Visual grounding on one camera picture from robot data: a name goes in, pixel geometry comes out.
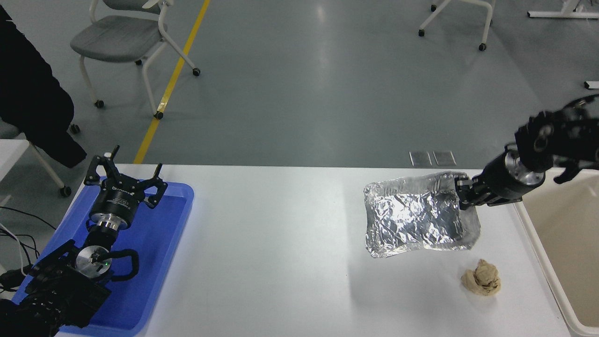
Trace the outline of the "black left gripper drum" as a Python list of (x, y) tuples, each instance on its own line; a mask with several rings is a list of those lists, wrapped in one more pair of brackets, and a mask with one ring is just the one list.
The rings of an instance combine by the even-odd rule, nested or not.
[(111, 182), (102, 182), (100, 192), (92, 205), (90, 219), (99, 222), (102, 216), (112, 215), (122, 223), (132, 223), (144, 194), (139, 190), (127, 190)]

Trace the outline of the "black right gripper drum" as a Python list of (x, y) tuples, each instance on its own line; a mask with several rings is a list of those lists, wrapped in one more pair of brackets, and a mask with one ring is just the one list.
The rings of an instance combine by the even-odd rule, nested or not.
[(498, 156), (471, 179), (470, 203), (473, 205), (503, 205), (522, 198), (524, 187), (509, 173), (506, 158)]

